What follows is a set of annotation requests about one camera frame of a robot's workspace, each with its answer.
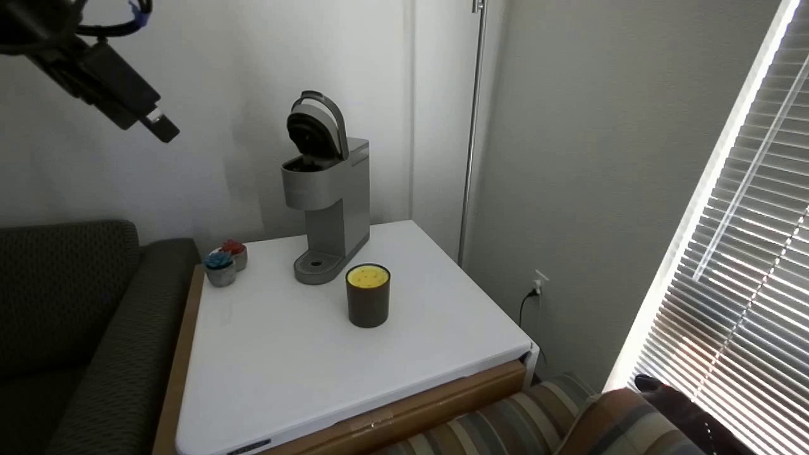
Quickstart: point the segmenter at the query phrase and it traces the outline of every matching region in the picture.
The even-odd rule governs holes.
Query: window
[[[806,76],[784,0],[607,382],[652,374],[756,452],[809,452]]]

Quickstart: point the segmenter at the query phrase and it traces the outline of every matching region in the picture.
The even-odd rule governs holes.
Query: white wall
[[[458,258],[480,13],[470,0],[415,5],[412,220]]]
[[[513,0],[470,238],[549,374],[602,387],[776,5]]]
[[[480,68],[478,68],[478,106],[475,106],[475,126],[470,137],[470,157],[468,157],[468,202],[463,212],[463,233],[460,233],[460,265],[470,265],[473,238],[475,238],[475,220],[478,220],[478,200],[480,200],[480,174],[483,174],[483,157],[485,142],[490,131],[490,116],[496,104],[496,86],[501,76],[503,61],[503,33],[506,33],[506,15],[511,0],[485,0],[485,15],[480,23]]]
[[[91,3],[86,18],[119,10],[124,0]],[[303,215],[283,205],[281,187],[281,164],[296,157],[286,116],[301,88],[329,94],[349,134],[372,142],[374,220],[410,217],[415,81],[435,71],[425,58],[417,66],[427,56],[417,46],[442,46],[453,23],[422,28],[430,40],[412,35],[415,0],[162,0],[152,25],[116,48],[179,124],[169,147],[142,126],[119,131],[25,58],[0,58],[0,225],[119,215],[144,240],[195,235],[202,245],[301,233]]]

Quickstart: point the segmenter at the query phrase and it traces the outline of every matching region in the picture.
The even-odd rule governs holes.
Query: window blinds
[[[809,452],[806,76],[801,3],[632,372],[675,384],[756,452]]]

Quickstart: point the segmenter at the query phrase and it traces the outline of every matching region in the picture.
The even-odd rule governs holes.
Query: couch armrest
[[[559,455],[579,452],[700,455],[703,450],[647,399],[632,389],[612,389],[587,404],[559,447]]]
[[[149,452],[195,263],[192,240],[142,250],[48,452]]]

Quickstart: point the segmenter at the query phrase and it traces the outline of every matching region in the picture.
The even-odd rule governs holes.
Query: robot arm
[[[25,56],[76,99],[94,104],[116,126],[142,121],[157,139],[179,129],[157,109],[159,94],[114,51],[106,38],[139,30],[152,3],[131,5],[134,20],[111,28],[81,25],[86,0],[0,0],[0,53]]]

